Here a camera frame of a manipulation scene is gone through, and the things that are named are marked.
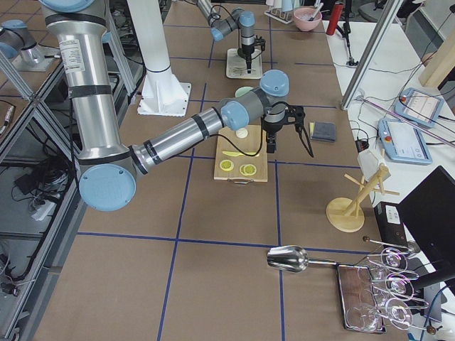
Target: blue cable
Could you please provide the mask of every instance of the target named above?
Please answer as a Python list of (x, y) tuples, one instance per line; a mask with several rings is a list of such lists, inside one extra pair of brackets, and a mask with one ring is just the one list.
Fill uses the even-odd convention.
[[(428, 323), (428, 320), (429, 320), (429, 316), (432, 312), (432, 309), (433, 309), (433, 305), (434, 303), (436, 302), (436, 299), (441, 295), (442, 291), (444, 291), (445, 289), (447, 288), (451, 288), (452, 286), (445, 286), (443, 288), (441, 288), (437, 294), (435, 295), (435, 297), (433, 298), (432, 300), (432, 304), (429, 305), (429, 308), (428, 308), (428, 313), (427, 313), (427, 318), (425, 318), (425, 322), (424, 322), (424, 327), (423, 328), (426, 328), (427, 327), (427, 323)], [(424, 339), (424, 333), (425, 333), (425, 330), (422, 331), (422, 334), (420, 334), (420, 339), (419, 341), (423, 341)]]

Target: white table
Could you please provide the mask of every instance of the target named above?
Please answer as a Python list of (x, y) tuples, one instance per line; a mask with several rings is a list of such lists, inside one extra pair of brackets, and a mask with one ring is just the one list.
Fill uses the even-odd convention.
[[(324, 27), (327, 28), (328, 22), (324, 22)], [(350, 23), (351, 34), (350, 44), (351, 51), (355, 60), (359, 60), (365, 50), (368, 40), (370, 39), (371, 33), (374, 30), (374, 23)], [(336, 32), (333, 36), (327, 36), (328, 44), (331, 50), (333, 62), (336, 65), (336, 73), (340, 84), (341, 92), (344, 94), (350, 79), (353, 76), (354, 69), (346, 67), (348, 60), (348, 50), (346, 42), (341, 38), (339, 32)], [(414, 68), (420, 63), (418, 55), (415, 53), (414, 48), (408, 41), (405, 33), (398, 24), (392, 24), (389, 28), (383, 42), (378, 48), (373, 61), (370, 65), (370, 69), (376, 70), (388, 70), (398, 72), (402, 70), (408, 70)], [(405, 88), (415, 87), (417, 89), (424, 90), (430, 94), (440, 94), (437, 89), (423, 88), (418, 80), (419, 75), (422, 73), (424, 67), (422, 66), (408, 82)], [(369, 70), (360, 85), (362, 91), (364, 91), (366, 97), (377, 97), (379, 99), (392, 99), (396, 97), (402, 86), (406, 83), (411, 75), (411, 71), (401, 72), (398, 74), (392, 74), (389, 72), (379, 72)], [(390, 105), (394, 101), (381, 101), (378, 99), (371, 98), (371, 102), (375, 102), (381, 107), (389, 109)], [(376, 131), (371, 126), (359, 121), (360, 102), (352, 103), (348, 108), (348, 116), (351, 121), (352, 128), (361, 128), (368, 133), (369, 137), (374, 137)], [(378, 120), (384, 117), (384, 112), (380, 112), (373, 109), (368, 104), (364, 104), (361, 109), (360, 119), (365, 121), (372, 126), (378, 126)], [(441, 112), (442, 116), (454, 118), (452, 111), (444, 104), (444, 108)], [(452, 130), (455, 130), (455, 123), (448, 122), (439, 119), (438, 122), (445, 126), (448, 126)], [(444, 128), (436, 125), (432, 131), (445, 139), (454, 140), (455, 134), (447, 131)], [(358, 132), (353, 130), (353, 135), (356, 137)], [(365, 134), (360, 132), (359, 138), (364, 138)], [(426, 142), (438, 142), (430, 136), (424, 135)], [(376, 148), (380, 151), (382, 144), (380, 141), (375, 143), (374, 139), (370, 140), (370, 148)], [(450, 146), (429, 146), (429, 152), (433, 158), (433, 164), (428, 166), (410, 165), (405, 163), (392, 162), (386, 156), (387, 166), (390, 169), (391, 176), (384, 182), (385, 189), (394, 190), (400, 192), (400, 195), (381, 195), (377, 193), (374, 199), (373, 205), (376, 205), (380, 201), (386, 202), (400, 202), (405, 198), (427, 175), (429, 175), (437, 166), (442, 165), (452, 177), (455, 178), (455, 148)], [(412, 235), (407, 231), (408, 239), (413, 239)], [(428, 263), (428, 259), (419, 254), (422, 262)], [(429, 271), (433, 271), (432, 266), (427, 267)], [(450, 290), (446, 289), (444, 295), (449, 299), (449, 302), (444, 304), (443, 308), (448, 311), (455, 312), (455, 297), (452, 295)], [(415, 324), (422, 325), (423, 319), (416, 318)], [(455, 331), (455, 318), (447, 314), (443, 314), (444, 328), (451, 328)], [(416, 339), (420, 336), (419, 330), (412, 330), (412, 333)], [(432, 340), (429, 336), (425, 337), (425, 340)]]

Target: lemon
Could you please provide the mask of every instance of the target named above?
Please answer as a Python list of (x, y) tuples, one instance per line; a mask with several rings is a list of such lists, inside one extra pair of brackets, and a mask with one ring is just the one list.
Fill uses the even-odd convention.
[(256, 172), (257, 172), (256, 166), (252, 165), (251, 163), (240, 166), (240, 173), (244, 176), (253, 176), (254, 174), (256, 174)]
[(234, 169), (234, 163), (231, 160), (222, 160), (220, 162), (220, 168), (223, 169), (225, 172), (230, 172)]

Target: wooden mug tree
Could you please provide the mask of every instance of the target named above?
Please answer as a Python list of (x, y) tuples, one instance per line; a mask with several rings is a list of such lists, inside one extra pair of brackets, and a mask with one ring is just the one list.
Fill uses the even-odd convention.
[(329, 202), (326, 208), (328, 221), (337, 229), (343, 232), (356, 232), (362, 228), (365, 223), (365, 215), (360, 208), (360, 203), (372, 192), (380, 192), (381, 194), (399, 195), (398, 192), (393, 192), (384, 189), (384, 179), (390, 176), (389, 168), (381, 163), (378, 170), (374, 173), (370, 180), (365, 183), (365, 176), (359, 182), (348, 174), (344, 175), (347, 179), (359, 186), (357, 196), (351, 200), (347, 197), (337, 197)]

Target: wooden cutting board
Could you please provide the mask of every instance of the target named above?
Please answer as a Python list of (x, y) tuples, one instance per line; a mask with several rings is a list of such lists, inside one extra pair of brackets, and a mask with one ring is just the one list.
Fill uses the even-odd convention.
[[(261, 126), (246, 126), (248, 136), (239, 139), (235, 135), (235, 131), (225, 127), (220, 130), (221, 135), (226, 136), (231, 140), (239, 149), (245, 153), (255, 153), (259, 148), (261, 138)], [(232, 145), (222, 137), (218, 137), (215, 156), (215, 167), (213, 178), (215, 180), (252, 180), (254, 182), (266, 183), (267, 177), (267, 143), (265, 141), (265, 132), (262, 134), (262, 148), (259, 156), (249, 157), (245, 155), (228, 156), (223, 154), (223, 151), (237, 152)], [(225, 171), (221, 169), (220, 162), (223, 160), (231, 160), (234, 163), (234, 169)], [(243, 175), (240, 172), (240, 166), (245, 164), (252, 164), (256, 166), (256, 173), (254, 175)]]

